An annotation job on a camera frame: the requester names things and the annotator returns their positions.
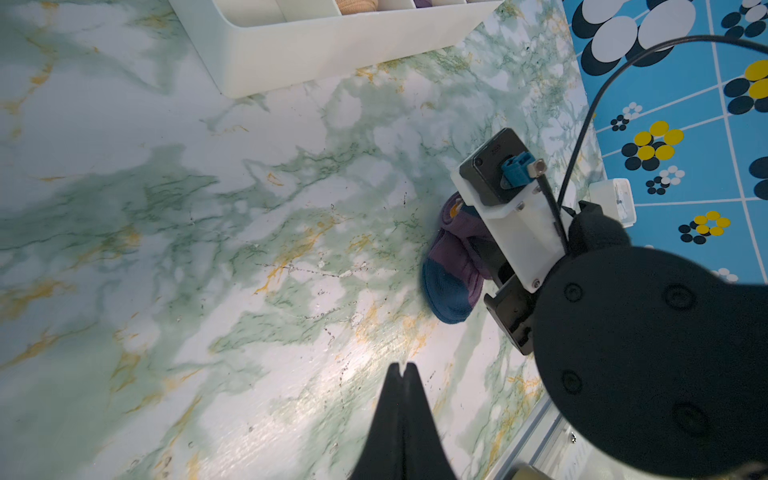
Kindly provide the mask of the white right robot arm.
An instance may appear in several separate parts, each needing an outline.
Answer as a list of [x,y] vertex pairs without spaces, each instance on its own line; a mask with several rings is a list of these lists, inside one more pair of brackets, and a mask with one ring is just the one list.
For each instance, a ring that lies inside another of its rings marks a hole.
[[484,302],[560,413],[609,456],[667,477],[766,477],[765,286],[634,247],[586,203],[536,292],[504,267]]

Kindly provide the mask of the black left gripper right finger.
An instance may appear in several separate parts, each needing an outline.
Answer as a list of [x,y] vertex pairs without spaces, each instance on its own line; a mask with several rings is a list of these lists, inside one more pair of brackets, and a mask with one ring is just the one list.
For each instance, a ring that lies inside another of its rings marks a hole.
[[455,479],[441,444],[417,366],[408,363],[404,381],[404,478]]

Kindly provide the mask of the purple striped sock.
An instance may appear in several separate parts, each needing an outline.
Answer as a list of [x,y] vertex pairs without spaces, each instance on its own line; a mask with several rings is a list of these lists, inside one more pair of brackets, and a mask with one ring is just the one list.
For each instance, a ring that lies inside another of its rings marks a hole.
[[465,321],[492,275],[475,246],[492,236],[477,210],[454,193],[440,210],[439,230],[422,264],[432,313],[446,324]]

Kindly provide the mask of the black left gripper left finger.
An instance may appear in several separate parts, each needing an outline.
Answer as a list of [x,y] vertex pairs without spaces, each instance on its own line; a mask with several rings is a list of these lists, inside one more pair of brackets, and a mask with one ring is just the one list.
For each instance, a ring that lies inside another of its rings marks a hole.
[[392,363],[387,369],[368,437],[351,479],[403,478],[403,393],[400,366]]

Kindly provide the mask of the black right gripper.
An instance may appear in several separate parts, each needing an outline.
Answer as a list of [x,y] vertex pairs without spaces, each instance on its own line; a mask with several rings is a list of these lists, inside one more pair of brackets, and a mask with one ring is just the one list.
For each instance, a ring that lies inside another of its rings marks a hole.
[[474,238],[473,248],[498,287],[494,295],[484,295],[483,301],[488,312],[513,346],[522,355],[531,355],[538,293],[531,293],[523,287],[492,239]]

